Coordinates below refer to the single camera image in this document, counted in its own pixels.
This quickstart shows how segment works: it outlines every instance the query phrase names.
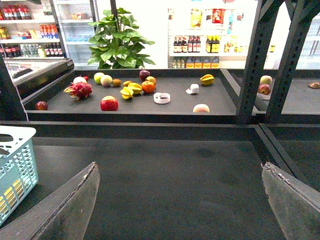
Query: green leaves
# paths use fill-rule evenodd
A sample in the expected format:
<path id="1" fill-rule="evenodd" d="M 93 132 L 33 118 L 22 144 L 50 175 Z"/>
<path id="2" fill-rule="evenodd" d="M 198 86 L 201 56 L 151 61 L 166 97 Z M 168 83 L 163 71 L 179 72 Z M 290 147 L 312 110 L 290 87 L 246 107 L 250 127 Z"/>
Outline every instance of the green leaves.
<path id="1" fill-rule="evenodd" d="M 111 10 L 104 10 L 105 15 L 100 21 L 91 22 L 95 26 L 95 34 L 89 39 L 92 52 L 88 65 L 99 63 L 98 69 L 134 69 L 144 63 L 155 64 L 147 54 L 139 54 L 145 49 L 144 45 L 152 45 L 155 42 L 143 37 L 136 29 L 136 20 L 131 12 L 120 7 L 118 19 L 114 18 Z"/>

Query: refrigerator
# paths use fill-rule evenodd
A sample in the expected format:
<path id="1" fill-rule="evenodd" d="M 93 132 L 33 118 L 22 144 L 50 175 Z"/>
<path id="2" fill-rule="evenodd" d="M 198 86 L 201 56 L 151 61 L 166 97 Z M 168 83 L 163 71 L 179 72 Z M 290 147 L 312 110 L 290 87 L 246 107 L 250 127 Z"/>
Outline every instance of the refrigerator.
<path id="1" fill-rule="evenodd" d="M 99 20 L 96 0 L 51 0 L 53 15 L 59 25 L 66 57 L 75 68 L 88 66 L 91 57 L 88 42 L 95 34 L 89 23 Z"/>

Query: display counter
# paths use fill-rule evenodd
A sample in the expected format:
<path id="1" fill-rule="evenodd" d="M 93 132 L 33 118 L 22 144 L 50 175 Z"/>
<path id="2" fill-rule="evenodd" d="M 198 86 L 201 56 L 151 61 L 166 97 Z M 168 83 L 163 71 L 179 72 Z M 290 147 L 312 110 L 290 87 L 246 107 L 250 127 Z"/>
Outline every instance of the display counter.
<path id="1" fill-rule="evenodd" d="M 261 124 L 294 176 L 320 191 L 320 125 Z"/>
<path id="2" fill-rule="evenodd" d="M 258 125 L 0 124 L 36 129 L 39 176 L 5 225 L 95 161 L 100 186 L 84 239 L 285 239 L 261 164 L 290 171 Z"/>

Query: metal beam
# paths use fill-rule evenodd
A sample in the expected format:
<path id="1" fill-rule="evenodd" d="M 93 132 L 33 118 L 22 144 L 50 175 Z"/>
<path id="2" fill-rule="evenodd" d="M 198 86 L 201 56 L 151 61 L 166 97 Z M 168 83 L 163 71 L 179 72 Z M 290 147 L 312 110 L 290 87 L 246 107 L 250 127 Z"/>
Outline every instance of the metal beam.
<path id="1" fill-rule="evenodd" d="M 277 14 L 283 2 L 284 0 L 258 1 L 241 84 L 240 101 L 236 110 L 237 121 L 240 124 L 250 122 Z M 270 8 L 264 8 L 266 4 L 270 5 Z"/>
<path id="2" fill-rule="evenodd" d="M 18 89 L 14 86 L 6 64 L 0 56 L 0 119 L 2 121 L 27 121 Z"/>
<path id="3" fill-rule="evenodd" d="M 312 10 L 310 10 L 308 6 L 315 6 L 314 4 L 316 2 L 318 2 L 318 0 L 313 0 L 313 2 L 309 3 L 305 8 L 306 0 L 298 0 L 297 2 L 266 111 L 266 121 L 268 123 L 277 123 L 280 119 L 312 18 L 316 14 L 315 8 L 312 7 Z"/>

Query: white tape roll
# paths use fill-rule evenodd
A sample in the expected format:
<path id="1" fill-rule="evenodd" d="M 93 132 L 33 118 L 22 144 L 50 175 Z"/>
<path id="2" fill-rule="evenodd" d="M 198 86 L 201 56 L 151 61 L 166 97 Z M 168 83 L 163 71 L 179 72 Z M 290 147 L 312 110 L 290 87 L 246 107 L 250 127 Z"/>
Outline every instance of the white tape roll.
<path id="1" fill-rule="evenodd" d="M 170 94 L 157 92 L 153 95 L 153 99 L 157 104 L 167 104 L 170 102 Z"/>
<path id="2" fill-rule="evenodd" d="M 191 84 L 190 88 L 185 90 L 188 94 L 197 94 L 199 92 L 198 84 Z"/>

